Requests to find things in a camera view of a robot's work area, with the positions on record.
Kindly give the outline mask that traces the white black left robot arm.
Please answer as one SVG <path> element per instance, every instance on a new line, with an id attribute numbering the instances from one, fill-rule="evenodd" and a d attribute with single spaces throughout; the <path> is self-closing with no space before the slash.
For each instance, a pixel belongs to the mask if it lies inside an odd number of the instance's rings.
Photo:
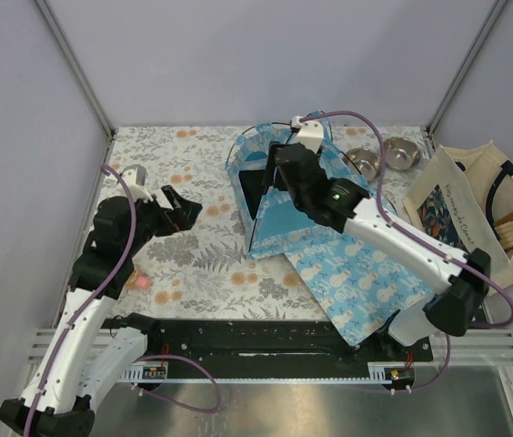
<path id="1" fill-rule="evenodd" d="M 158 324 L 132 314 L 111 344 L 90 361 L 99 329 L 136 268 L 135 254 L 155 237 L 194 227 L 201 204 L 181 197 L 171 186 L 155 196 L 113 196 L 97 207 L 93 228 L 69 280 L 63 315 L 45 357 L 29 385 L 3 401 L 0 421 L 21 436 L 87 436 L 96 410 L 122 374 L 138 358 L 160 354 Z"/>

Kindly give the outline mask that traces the blue snowman pet tent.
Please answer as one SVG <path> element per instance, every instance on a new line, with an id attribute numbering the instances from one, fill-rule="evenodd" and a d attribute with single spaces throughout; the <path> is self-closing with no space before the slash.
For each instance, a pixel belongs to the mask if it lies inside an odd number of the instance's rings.
<path id="1" fill-rule="evenodd" d="M 287 254 L 343 237 L 295 209 L 283 188 L 266 187 L 265 170 L 241 170 L 238 176 L 238 184 L 230 182 L 250 259 Z"/>

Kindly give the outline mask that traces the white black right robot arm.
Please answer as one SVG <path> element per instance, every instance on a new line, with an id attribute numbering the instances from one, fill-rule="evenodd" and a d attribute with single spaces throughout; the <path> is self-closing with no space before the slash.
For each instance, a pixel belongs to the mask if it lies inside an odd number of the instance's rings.
<path id="1" fill-rule="evenodd" d="M 315 223 L 393 257 L 417 274 L 433 296 L 399 311 L 379 338 L 381 353 L 402 359 L 418 340 L 441 331 L 462 337 L 488 295 L 491 257 L 483 249 L 464 251 L 431 238 L 386 213 L 377 197 L 346 178 L 330 178 L 317 154 L 300 143 L 269 149 L 267 172 L 281 178 L 294 207 Z"/>

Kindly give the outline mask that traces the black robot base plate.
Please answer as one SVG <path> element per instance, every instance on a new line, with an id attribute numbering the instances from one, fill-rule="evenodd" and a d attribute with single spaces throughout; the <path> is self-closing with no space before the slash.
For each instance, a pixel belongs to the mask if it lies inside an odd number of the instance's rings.
<path id="1" fill-rule="evenodd" d="M 257 321 L 257 320 L 147 320 L 131 314 L 108 319 L 103 326 L 118 332 L 134 327 L 148 336 L 146 354 L 171 354 L 171 359 L 191 364 L 214 379 L 202 364 L 216 360 L 255 356 L 328 356 L 385 369 L 402 370 L 408 364 L 430 363 L 433 353 L 428 339 L 411 347 L 400 346 L 383 335 L 371 335 L 357 346 L 350 346 L 328 321 Z"/>

